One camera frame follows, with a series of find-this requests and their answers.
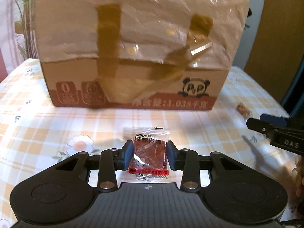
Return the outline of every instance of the panda face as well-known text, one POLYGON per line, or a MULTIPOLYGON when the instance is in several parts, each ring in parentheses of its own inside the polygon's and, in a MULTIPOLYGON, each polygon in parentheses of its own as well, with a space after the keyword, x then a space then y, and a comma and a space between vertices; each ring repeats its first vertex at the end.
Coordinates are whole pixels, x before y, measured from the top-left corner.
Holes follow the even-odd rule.
POLYGON ((183 91, 180 92, 184 97, 201 97, 207 96, 205 94, 207 87, 210 84, 209 80, 202 80, 199 78, 185 78, 183 80, 183 91))

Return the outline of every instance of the tablecloth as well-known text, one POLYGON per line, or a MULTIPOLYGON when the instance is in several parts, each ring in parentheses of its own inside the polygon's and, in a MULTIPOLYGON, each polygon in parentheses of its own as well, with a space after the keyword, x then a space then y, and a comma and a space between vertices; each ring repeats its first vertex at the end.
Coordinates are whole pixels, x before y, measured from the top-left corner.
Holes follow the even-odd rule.
MULTIPOLYGON (((133 126, 168 128, 178 149, 193 149, 200 155, 219 151, 263 172, 284 185, 293 205, 290 174, 295 155, 270 146, 263 135, 248 130, 236 111, 240 102, 255 118, 262 113, 288 116, 237 67, 231 68, 211 111, 56 108, 39 61, 26 60, 0 83, 0 228, 16 221, 9 196, 19 182, 78 151, 94 155, 121 148, 133 126)), ((118 172, 117 179, 123 181, 124 173, 118 172)), ((166 181, 180 185, 181 172, 171 172, 166 181)), ((89 183, 96 185, 97 172, 91 173, 89 183)), ((201 183, 209 183, 208 173, 202 170, 201 183)), ((290 210, 284 215, 290 217, 290 210)))

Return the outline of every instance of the number 0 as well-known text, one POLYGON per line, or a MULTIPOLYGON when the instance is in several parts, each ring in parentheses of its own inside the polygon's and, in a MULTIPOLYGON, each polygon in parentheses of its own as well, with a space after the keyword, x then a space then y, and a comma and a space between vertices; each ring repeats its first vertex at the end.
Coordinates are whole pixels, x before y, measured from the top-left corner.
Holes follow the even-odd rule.
POLYGON ((61 83, 61 89, 65 93, 69 93, 70 92, 70 87, 69 87, 69 85, 66 82, 61 83))

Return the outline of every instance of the pink flower center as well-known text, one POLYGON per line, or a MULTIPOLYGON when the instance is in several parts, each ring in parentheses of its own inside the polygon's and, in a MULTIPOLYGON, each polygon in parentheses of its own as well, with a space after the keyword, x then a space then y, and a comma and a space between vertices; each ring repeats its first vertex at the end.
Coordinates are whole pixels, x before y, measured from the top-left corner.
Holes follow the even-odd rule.
POLYGON ((78 141, 75 143, 74 149, 81 152, 86 148, 86 146, 87 145, 83 141, 78 141))

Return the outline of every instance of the ribbed gray surface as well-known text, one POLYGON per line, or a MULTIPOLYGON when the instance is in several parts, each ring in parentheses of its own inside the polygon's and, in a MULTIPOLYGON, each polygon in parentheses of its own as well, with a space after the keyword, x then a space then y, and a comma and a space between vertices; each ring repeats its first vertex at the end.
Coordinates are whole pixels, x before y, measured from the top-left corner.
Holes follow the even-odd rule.
MULTIPOLYGON (((18 222, 14 228, 37 228, 18 222)), ((48 228, 241 228, 209 212, 196 194, 179 191, 175 183, 123 183, 112 193, 100 194, 78 218, 48 228)), ((251 228, 279 228, 277 222, 251 228)))

